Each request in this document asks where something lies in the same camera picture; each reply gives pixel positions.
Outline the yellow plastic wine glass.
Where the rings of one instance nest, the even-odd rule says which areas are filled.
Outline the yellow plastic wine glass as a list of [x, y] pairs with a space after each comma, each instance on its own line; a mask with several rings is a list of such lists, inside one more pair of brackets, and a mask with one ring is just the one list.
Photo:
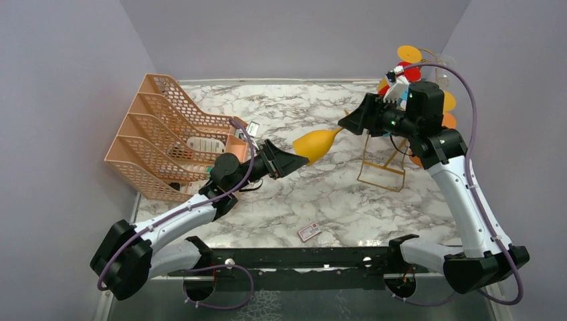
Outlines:
[[325, 156], [332, 148], [342, 127], [333, 130], [314, 130], [293, 141], [294, 152], [308, 159], [308, 166]]

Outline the red white staples box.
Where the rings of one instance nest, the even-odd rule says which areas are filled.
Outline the red white staples box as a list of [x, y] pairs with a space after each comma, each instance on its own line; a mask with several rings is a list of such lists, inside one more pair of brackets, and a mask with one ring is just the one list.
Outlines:
[[298, 231], [298, 237], [302, 242], [307, 242], [308, 240], [314, 238], [315, 236], [321, 234], [322, 230], [318, 223], [313, 222], [308, 226], [300, 229]]

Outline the orange plastic wine glass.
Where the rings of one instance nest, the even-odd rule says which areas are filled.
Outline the orange plastic wine glass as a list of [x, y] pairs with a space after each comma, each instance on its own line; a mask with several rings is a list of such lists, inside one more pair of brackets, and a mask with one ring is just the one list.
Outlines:
[[[450, 112], [444, 112], [443, 113], [443, 121], [442, 121], [442, 125], [444, 127], [447, 128], [452, 128], [452, 129], [456, 129], [457, 127], [457, 119], [456, 117], [454, 117], [454, 115], [452, 115]], [[415, 156], [414, 154], [412, 154], [409, 159], [411, 160], [412, 163], [414, 163], [415, 165], [417, 165], [418, 167], [423, 168], [423, 164], [421, 162], [421, 160]]]

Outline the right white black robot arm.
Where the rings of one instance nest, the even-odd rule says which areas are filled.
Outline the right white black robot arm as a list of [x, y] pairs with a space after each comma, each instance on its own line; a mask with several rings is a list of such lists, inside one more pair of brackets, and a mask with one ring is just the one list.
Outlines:
[[408, 140], [444, 195], [462, 245], [449, 247], [408, 235], [390, 241], [386, 264], [394, 272], [420, 265], [443, 274], [457, 293], [466, 294], [508, 278], [530, 256], [524, 246], [514, 246], [498, 225], [466, 158], [461, 134], [443, 126], [444, 98], [437, 84], [426, 81], [410, 84], [404, 110], [367, 93], [338, 125], [355, 135], [389, 133]]

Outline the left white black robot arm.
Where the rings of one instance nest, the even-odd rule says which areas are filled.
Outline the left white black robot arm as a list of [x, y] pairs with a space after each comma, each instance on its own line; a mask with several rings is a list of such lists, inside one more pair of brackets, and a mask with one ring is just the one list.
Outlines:
[[209, 248], [195, 237], [180, 243], [175, 239], [228, 214], [238, 202], [236, 192], [250, 183], [265, 176], [285, 177], [313, 159], [305, 152], [286, 152], [270, 140], [244, 163], [234, 154], [221, 154], [209, 180], [189, 200], [142, 223], [120, 220], [111, 226], [90, 262], [98, 276], [97, 288], [125, 300], [150, 278], [185, 269], [205, 273]]

